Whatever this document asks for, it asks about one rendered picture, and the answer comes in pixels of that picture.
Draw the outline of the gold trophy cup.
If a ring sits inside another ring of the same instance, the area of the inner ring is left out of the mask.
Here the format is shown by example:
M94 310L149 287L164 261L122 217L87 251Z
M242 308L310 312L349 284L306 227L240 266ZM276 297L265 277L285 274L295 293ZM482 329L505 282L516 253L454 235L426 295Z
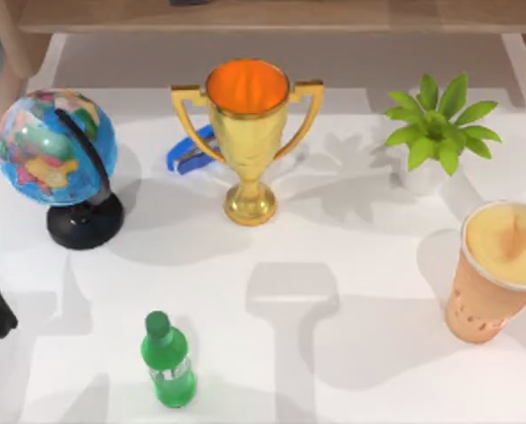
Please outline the gold trophy cup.
M236 58L216 66L204 86L172 86L174 111L187 135L200 151L227 164L239 177L226 193L223 208L228 218L243 226L271 219L277 200L260 178L270 164L293 150L309 132L323 101L320 79L290 83L276 65L259 58ZM282 142L289 105L309 97L304 120L293 137ZM207 109L216 148L194 128L184 106L190 101Z

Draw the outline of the blue stapler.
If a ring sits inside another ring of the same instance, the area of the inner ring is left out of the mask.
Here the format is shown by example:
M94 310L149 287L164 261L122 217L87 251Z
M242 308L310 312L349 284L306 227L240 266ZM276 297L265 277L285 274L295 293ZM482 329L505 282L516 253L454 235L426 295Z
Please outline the blue stapler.
M211 148L219 150L212 125L201 127L198 134ZM166 156L167 169L179 175L204 168L213 161L214 158L202 152L190 137L180 140Z

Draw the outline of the green bottle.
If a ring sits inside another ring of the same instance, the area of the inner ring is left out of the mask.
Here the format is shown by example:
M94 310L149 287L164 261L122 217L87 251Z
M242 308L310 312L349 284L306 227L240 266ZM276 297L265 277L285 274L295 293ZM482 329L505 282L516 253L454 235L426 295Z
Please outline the green bottle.
M145 326L140 353L157 399L169 408L184 407L192 401L197 389L187 338L160 310L147 315Z

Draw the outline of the green plant in white pot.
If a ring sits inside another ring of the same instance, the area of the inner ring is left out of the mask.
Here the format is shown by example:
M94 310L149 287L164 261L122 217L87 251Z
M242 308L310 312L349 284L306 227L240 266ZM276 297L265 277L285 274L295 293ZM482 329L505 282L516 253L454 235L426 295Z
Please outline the green plant in white pot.
M469 104L469 77L455 76L443 90L436 79L426 73L415 95L391 91L394 106L384 115L402 123L385 139L386 148L404 149L397 176L404 188L415 195L435 193L460 170L460 158L466 151L490 160L489 141L502 138L479 122L495 111L498 103L482 100Z

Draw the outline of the wooden shelf unit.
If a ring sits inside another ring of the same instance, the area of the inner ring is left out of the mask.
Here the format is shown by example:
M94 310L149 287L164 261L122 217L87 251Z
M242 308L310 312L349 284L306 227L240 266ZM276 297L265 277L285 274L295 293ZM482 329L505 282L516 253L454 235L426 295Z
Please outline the wooden shelf unit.
M0 0L0 114L57 33L180 31L520 34L526 0Z

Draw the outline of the blue globe on black stand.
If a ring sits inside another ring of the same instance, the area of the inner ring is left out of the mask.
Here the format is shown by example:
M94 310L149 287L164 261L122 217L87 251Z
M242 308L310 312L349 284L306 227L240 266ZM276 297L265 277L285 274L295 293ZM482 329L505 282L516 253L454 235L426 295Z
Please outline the blue globe on black stand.
M101 246L121 230L124 206L110 184L117 158L108 114L76 91L35 90L0 123L2 173L19 193L48 206L50 237L71 250Z

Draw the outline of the orange drink cup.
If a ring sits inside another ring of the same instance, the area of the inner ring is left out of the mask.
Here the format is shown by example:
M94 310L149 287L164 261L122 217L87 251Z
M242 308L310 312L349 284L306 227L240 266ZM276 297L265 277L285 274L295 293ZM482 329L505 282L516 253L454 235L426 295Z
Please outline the orange drink cup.
M447 326L461 340L482 344L525 306L526 204L486 203L462 225Z

